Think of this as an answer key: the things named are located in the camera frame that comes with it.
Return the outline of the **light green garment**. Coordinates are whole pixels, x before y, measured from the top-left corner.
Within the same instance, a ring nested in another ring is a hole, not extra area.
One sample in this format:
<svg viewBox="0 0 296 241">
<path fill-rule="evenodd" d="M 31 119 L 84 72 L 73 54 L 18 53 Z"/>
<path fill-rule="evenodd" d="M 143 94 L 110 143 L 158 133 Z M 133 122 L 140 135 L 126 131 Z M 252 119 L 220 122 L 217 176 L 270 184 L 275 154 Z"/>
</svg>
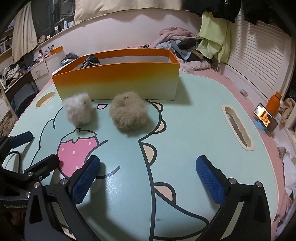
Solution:
<svg viewBox="0 0 296 241">
<path fill-rule="evenodd" d="M 231 22 L 213 17 L 204 11 L 202 24 L 197 37 L 201 39 L 197 51 L 208 59 L 215 57 L 218 63 L 227 64 L 231 47 Z"/>
</svg>

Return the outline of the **orange water bottle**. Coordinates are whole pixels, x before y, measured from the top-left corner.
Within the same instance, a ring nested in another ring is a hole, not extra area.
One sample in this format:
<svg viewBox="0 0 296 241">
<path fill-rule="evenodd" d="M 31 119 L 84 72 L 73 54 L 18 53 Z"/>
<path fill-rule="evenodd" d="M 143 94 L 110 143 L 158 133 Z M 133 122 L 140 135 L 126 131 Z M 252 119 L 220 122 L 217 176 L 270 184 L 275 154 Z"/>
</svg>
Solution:
<svg viewBox="0 0 296 241">
<path fill-rule="evenodd" d="M 281 94 L 277 91 L 273 95 L 266 105 L 266 110 L 272 115 L 276 116 L 278 109 L 280 107 Z"/>
</svg>

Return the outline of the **beige fluffy pompom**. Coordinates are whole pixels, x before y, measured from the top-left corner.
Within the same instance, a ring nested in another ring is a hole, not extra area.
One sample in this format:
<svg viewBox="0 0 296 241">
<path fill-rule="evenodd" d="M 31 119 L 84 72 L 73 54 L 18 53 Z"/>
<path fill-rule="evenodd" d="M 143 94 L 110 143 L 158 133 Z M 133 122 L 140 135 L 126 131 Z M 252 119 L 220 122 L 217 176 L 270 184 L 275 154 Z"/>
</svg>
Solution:
<svg viewBox="0 0 296 241">
<path fill-rule="evenodd" d="M 139 130 L 148 120 L 144 100 L 136 92 L 118 94 L 111 102 L 109 115 L 123 133 Z"/>
</svg>

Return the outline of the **white bedside drawer cabinet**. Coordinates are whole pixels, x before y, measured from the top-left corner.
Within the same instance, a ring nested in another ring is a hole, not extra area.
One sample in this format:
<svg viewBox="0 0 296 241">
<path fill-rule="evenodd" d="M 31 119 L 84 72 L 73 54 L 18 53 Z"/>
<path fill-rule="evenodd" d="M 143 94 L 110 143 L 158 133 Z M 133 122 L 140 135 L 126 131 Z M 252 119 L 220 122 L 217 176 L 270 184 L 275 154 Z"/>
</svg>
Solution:
<svg viewBox="0 0 296 241">
<path fill-rule="evenodd" d="M 30 72 L 38 90 L 41 90 L 51 79 L 52 73 L 61 67 L 61 61 L 64 57 L 65 52 L 63 50 L 49 56 L 31 68 Z"/>
</svg>

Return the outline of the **white fluffy pompom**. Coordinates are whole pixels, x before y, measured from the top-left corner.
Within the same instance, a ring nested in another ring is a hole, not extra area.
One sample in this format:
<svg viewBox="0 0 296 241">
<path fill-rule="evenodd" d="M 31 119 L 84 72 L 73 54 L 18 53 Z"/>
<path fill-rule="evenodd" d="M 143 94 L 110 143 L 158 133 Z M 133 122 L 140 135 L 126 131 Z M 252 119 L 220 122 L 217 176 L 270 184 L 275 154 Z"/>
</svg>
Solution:
<svg viewBox="0 0 296 241">
<path fill-rule="evenodd" d="M 85 93 L 76 94 L 63 100 L 67 120 L 75 126 L 85 125 L 91 122 L 92 102 Z"/>
</svg>

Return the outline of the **pink knitted blanket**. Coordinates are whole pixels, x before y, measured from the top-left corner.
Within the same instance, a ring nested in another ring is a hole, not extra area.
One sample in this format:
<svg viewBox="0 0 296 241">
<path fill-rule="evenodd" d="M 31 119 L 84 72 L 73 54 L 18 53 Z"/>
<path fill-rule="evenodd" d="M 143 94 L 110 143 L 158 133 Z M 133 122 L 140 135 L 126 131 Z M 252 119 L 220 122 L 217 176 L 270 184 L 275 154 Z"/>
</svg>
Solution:
<svg viewBox="0 0 296 241">
<path fill-rule="evenodd" d="M 180 63 L 184 73 L 194 74 L 211 68 L 211 63 L 197 50 L 201 40 L 192 32 L 181 27 L 168 27 L 160 31 L 158 39 L 148 47 L 170 50 Z"/>
</svg>

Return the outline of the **orange storage box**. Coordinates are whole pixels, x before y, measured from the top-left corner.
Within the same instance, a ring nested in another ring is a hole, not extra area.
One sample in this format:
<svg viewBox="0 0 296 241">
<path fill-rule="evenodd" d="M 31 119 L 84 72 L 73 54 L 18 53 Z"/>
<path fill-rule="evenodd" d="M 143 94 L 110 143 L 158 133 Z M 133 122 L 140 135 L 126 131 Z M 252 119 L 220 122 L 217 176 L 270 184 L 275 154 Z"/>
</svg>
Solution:
<svg viewBox="0 0 296 241">
<path fill-rule="evenodd" d="M 100 65 L 83 68 L 87 56 L 65 65 L 53 76 L 61 99 L 86 92 L 94 100 L 134 91 L 143 99 L 174 100 L 180 63 L 166 49 L 120 49 L 95 53 Z"/>
</svg>

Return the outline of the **black lace-trimmed fabric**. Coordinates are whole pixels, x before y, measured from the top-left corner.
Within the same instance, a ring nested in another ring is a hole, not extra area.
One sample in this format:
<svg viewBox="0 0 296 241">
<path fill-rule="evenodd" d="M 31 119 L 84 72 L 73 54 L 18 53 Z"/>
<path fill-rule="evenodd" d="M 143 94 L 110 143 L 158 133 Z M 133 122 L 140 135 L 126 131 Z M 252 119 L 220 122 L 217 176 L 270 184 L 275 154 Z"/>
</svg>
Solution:
<svg viewBox="0 0 296 241">
<path fill-rule="evenodd" d="M 98 65 L 101 65 L 99 59 L 94 55 L 89 55 L 86 58 L 86 60 L 82 63 L 80 68 L 82 69 L 82 68 L 94 67 Z"/>
</svg>

